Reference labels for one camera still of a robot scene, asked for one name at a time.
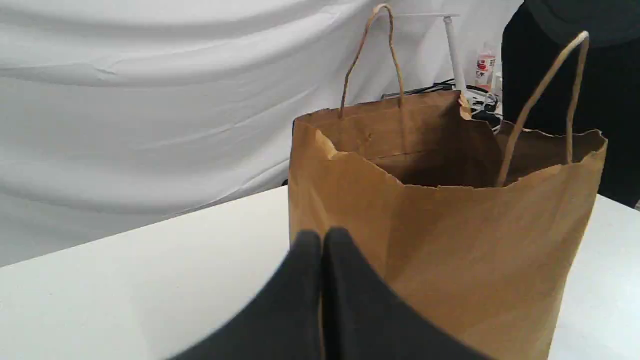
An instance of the table surface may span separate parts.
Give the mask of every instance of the table surface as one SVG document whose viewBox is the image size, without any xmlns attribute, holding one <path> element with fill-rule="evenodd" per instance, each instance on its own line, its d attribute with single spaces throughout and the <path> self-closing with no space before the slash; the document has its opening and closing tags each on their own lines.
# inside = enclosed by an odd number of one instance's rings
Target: table surface
<svg viewBox="0 0 640 360">
<path fill-rule="evenodd" d="M 0 359 L 164 359 L 223 325 L 289 247 L 278 188 L 0 268 Z M 640 358 L 640 213 L 598 197 L 550 359 Z"/>
</svg>

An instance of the wrinkled white cloth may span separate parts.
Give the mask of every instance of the wrinkled white cloth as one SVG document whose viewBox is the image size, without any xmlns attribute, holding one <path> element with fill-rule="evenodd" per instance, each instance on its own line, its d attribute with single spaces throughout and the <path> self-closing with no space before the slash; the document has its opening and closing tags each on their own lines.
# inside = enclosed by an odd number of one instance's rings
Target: wrinkled white cloth
<svg viewBox="0 0 640 360">
<path fill-rule="evenodd" d="M 0 0 L 0 266 L 278 186 L 336 107 L 373 0 Z M 396 0 L 406 88 L 467 77 L 518 1 Z M 396 92 L 386 15 L 348 101 Z"/>
</svg>

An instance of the white pole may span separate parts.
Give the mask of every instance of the white pole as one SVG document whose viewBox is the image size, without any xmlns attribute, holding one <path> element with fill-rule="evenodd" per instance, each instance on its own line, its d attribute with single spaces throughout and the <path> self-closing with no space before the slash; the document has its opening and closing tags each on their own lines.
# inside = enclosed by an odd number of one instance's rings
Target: white pole
<svg viewBox="0 0 640 360">
<path fill-rule="evenodd" d="M 461 91 L 463 94 L 467 90 L 467 82 L 465 81 L 465 75 L 462 71 L 462 64 L 458 57 L 458 51 L 456 48 L 456 35 L 453 31 L 453 21 L 451 16 L 444 17 L 444 27 L 447 30 L 447 40 L 449 41 L 449 53 L 451 54 L 451 65 L 453 65 L 453 76 L 456 78 L 456 90 Z"/>
</svg>

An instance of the black fabric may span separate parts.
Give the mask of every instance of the black fabric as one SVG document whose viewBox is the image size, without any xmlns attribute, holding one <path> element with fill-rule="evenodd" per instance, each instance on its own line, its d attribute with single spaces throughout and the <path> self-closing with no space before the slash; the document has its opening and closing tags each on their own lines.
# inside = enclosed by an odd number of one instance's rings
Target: black fabric
<svg viewBox="0 0 640 360">
<path fill-rule="evenodd" d="M 527 7 L 515 13 L 502 39 L 506 120 L 515 122 L 563 47 L 547 36 Z M 577 55 L 560 69 L 526 128 L 565 134 Z M 640 40 L 590 49 L 574 120 L 576 133 L 599 129 L 609 139 L 600 194 L 632 208 L 640 200 L 639 58 Z"/>
<path fill-rule="evenodd" d="M 378 277 L 345 229 L 324 239 L 323 323 L 331 360 L 476 360 Z"/>
<path fill-rule="evenodd" d="M 173 359 L 320 360 L 321 251 L 316 233 L 300 232 L 280 268 L 249 305 Z"/>
</svg>

